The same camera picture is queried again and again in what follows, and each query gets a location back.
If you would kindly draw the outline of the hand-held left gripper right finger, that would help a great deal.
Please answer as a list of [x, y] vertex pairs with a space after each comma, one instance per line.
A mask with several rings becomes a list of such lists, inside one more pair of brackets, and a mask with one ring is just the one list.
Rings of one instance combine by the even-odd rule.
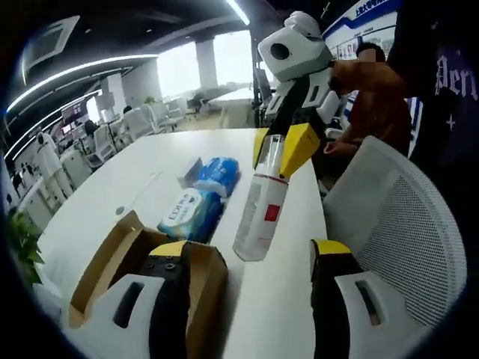
[[405, 298], [351, 250], [310, 241], [311, 307], [316, 358], [398, 358], [416, 332]]

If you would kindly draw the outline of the person's right hand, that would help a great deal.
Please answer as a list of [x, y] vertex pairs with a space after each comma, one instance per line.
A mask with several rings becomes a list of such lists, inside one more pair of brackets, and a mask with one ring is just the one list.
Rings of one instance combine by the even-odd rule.
[[359, 76], [361, 62], [358, 60], [334, 60], [330, 63], [335, 90], [346, 95], [361, 88]]

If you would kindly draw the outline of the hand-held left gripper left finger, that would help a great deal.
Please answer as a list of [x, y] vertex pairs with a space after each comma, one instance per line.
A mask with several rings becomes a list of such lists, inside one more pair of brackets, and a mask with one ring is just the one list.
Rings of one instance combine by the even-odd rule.
[[73, 294], [73, 337], [89, 358], [186, 358], [186, 242], [104, 243]]

